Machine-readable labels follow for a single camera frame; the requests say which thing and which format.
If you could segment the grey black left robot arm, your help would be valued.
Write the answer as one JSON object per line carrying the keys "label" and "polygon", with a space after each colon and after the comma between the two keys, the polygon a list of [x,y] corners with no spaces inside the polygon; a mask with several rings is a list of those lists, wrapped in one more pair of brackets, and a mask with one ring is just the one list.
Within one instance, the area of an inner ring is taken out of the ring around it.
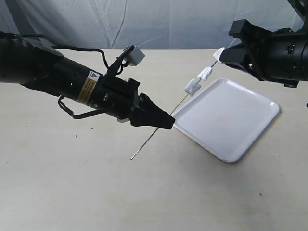
{"label": "grey black left robot arm", "polygon": [[67,46],[54,40],[50,46],[39,41],[40,35],[0,34],[0,80],[44,92],[58,98],[61,109],[74,119],[99,114],[129,121],[134,127],[171,129],[175,118],[144,93],[139,82],[118,77],[127,66],[136,66],[144,53],[136,46],[124,48],[101,74],[66,58],[60,49]]}

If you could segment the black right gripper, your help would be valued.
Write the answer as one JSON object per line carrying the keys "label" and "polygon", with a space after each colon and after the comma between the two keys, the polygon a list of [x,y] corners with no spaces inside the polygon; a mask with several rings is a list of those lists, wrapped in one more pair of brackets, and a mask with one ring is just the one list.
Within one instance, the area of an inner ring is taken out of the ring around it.
{"label": "black right gripper", "polygon": [[307,29],[271,32],[248,20],[237,20],[232,23],[229,36],[241,42],[222,52],[220,61],[226,66],[248,72],[260,81],[282,83],[290,88],[308,80]]}

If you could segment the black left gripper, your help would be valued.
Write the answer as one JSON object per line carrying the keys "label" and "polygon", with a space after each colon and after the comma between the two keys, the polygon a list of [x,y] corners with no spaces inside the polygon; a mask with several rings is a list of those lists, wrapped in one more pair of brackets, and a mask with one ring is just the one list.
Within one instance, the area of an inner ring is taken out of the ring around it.
{"label": "black left gripper", "polygon": [[100,76],[90,96],[91,116],[107,114],[118,120],[129,120],[134,127],[171,129],[175,118],[159,108],[144,93],[134,79],[122,80],[116,76]]}

